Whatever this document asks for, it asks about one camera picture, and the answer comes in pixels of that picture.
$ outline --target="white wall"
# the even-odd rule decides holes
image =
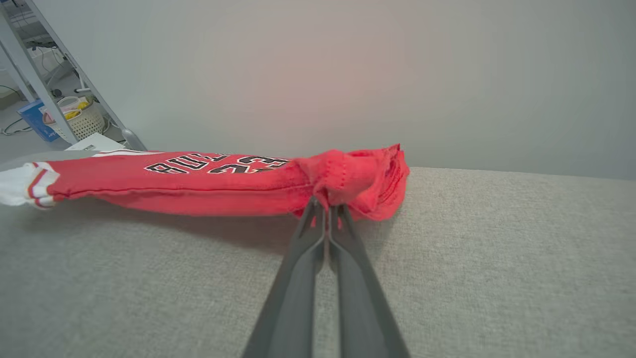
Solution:
[[[636,179],[633,0],[35,3],[149,149]]]

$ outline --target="basket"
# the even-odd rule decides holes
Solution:
[[[106,123],[104,117],[99,111],[99,108],[95,105],[95,102],[90,101],[89,105],[82,110],[78,109],[80,99],[77,97],[66,97],[59,101],[57,104],[60,106],[63,114],[78,111],[79,115],[67,120],[69,126],[77,136],[78,140],[82,140],[93,133],[104,134],[106,129]],[[53,123],[46,123],[51,129],[62,137],[65,141],[69,141],[60,126]]]

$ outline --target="red jersey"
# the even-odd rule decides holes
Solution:
[[[0,202],[40,208],[97,197],[181,215],[299,214],[315,196],[352,214],[389,218],[404,199],[409,169],[399,145],[309,158],[114,150],[67,161],[27,163],[0,173]]]

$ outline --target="blue box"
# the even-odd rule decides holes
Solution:
[[[31,102],[18,110],[18,114],[27,122],[33,131],[45,141],[54,141],[60,137],[51,127],[42,122],[43,112],[46,108],[41,99]]]

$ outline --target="gray couch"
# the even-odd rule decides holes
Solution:
[[[296,221],[0,207],[0,357],[238,357]],[[358,228],[413,357],[636,356],[636,182],[412,168]],[[316,357],[336,305],[323,270]]]

